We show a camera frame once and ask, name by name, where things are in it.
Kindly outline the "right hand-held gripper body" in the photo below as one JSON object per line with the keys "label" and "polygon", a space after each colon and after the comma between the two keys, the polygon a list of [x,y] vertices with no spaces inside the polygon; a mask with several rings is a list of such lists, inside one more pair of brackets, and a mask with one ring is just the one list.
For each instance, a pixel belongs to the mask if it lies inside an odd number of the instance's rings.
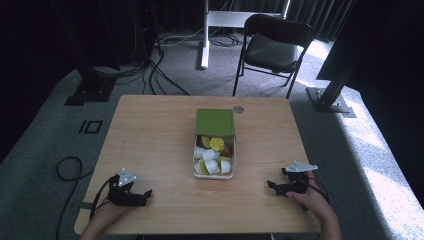
{"label": "right hand-held gripper body", "polygon": [[305,193],[309,185],[307,172],[317,169],[317,165],[298,161],[294,161],[288,167],[282,168],[282,174],[288,178],[288,183],[283,185],[283,194],[287,192]]}

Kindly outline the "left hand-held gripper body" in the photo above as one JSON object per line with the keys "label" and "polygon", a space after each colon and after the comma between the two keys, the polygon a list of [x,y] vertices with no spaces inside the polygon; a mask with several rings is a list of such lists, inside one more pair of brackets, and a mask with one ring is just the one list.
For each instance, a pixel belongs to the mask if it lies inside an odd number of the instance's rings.
{"label": "left hand-held gripper body", "polygon": [[126,168],[122,168],[120,174],[115,174],[110,178],[107,198],[118,206],[141,206],[142,196],[131,192],[135,180],[135,175]]}

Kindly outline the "person's right hand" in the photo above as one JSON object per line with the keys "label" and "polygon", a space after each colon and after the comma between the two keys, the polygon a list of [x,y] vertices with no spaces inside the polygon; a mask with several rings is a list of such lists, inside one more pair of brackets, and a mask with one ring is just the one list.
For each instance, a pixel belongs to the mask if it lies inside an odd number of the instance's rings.
{"label": "person's right hand", "polygon": [[314,175],[311,171],[306,172],[309,186],[305,193],[287,192],[286,196],[298,203],[303,204],[310,210],[319,220],[325,220],[332,214],[332,208],[320,193],[320,189],[314,180]]}

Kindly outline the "person's left hand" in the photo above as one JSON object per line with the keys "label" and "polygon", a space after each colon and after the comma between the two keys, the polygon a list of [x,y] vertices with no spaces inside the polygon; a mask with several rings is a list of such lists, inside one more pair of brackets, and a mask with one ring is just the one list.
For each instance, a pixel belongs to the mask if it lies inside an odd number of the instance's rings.
{"label": "person's left hand", "polygon": [[133,210],[133,207],[119,206],[105,199],[95,210],[94,216],[89,221],[89,225],[93,226],[96,230],[105,230],[131,210]]}

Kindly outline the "green box lid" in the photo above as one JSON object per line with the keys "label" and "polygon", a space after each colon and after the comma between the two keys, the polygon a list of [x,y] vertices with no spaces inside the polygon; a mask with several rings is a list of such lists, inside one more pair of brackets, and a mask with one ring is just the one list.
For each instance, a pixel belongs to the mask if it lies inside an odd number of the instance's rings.
{"label": "green box lid", "polygon": [[198,109],[196,112],[195,134],[234,136],[233,111],[229,109]]}

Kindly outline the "black metal stand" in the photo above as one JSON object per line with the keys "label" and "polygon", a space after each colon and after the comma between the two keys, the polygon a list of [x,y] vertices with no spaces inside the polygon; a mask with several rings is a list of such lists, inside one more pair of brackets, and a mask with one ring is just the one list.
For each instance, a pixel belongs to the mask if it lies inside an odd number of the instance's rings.
{"label": "black metal stand", "polygon": [[341,95],[343,87],[350,79],[357,55],[353,54],[341,68],[335,80],[332,80],[326,88],[307,87],[306,92],[314,110],[322,113],[340,113],[344,118],[355,118],[352,107],[349,107]]}
{"label": "black metal stand", "polygon": [[96,73],[83,50],[82,42],[71,23],[71,16],[65,9],[65,0],[49,0],[66,35],[68,52],[75,63],[81,81],[72,96],[65,101],[65,106],[83,106],[86,102],[108,102],[115,78],[107,79]]}

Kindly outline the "black folding chair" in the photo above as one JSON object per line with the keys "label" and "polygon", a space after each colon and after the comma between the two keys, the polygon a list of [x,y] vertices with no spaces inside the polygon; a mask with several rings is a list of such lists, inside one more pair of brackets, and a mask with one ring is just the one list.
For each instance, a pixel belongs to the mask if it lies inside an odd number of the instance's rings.
{"label": "black folding chair", "polygon": [[232,95],[246,69],[285,78],[289,98],[304,55],[314,40],[309,24],[266,14],[254,14],[244,23],[243,44]]}

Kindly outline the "dark curtain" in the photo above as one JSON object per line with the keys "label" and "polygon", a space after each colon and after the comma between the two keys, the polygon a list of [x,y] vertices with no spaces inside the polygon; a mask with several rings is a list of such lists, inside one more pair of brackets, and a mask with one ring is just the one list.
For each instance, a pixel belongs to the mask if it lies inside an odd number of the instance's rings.
{"label": "dark curtain", "polygon": [[288,20],[304,22],[316,39],[335,41],[356,0],[229,0],[237,12],[277,13]]}

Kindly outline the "white desk frame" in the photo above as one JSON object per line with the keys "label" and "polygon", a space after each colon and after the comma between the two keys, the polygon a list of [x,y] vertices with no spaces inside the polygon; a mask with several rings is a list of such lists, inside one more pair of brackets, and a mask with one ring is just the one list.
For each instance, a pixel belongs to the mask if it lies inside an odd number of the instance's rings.
{"label": "white desk frame", "polygon": [[209,66],[209,28],[210,27],[224,27],[224,28],[243,28],[245,21],[254,12],[240,12],[240,11],[223,11],[223,10],[210,10],[209,1],[204,0],[204,24],[203,24],[203,42],[200,67],[207,69]]}

